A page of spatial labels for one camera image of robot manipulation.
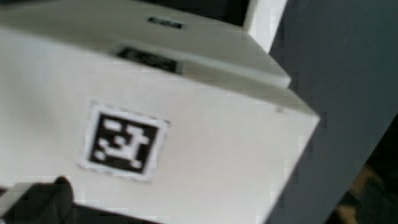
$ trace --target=white box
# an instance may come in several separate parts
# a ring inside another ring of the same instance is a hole
[[[78,2],[0,16],[0,185],[64,175],[89,207],[165,224],[258,224],[318,123],[288,75],[224,23],[133,1]],[[130,20],[128,7],[187,32]],[[121,46],[181,74],[114,57]]]

